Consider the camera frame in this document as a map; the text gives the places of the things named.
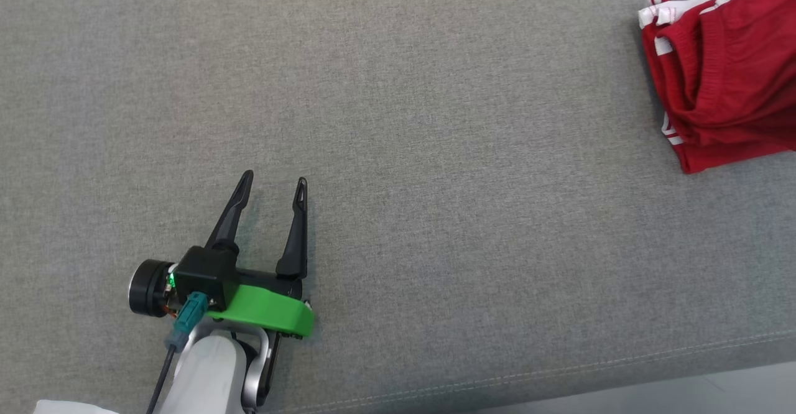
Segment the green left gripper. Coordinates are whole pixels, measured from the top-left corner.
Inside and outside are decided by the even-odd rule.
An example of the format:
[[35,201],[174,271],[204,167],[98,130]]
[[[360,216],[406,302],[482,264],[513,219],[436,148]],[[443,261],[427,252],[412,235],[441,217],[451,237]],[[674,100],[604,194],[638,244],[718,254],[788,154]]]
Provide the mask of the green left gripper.
[[[236,233],[251,194],[254,173],[245,170],[228,199],[205,249],[239,253]],[[302,279],[307,276],[309,213],[308,183],[299,178],[291,205],[293,219],[276,274],[238,269],[239,285],[233,301],[224,311],[210,310],[214,320],[235,321],[258,326],[296,338],[309,337],[315,327],[315,312],[302,298]]]

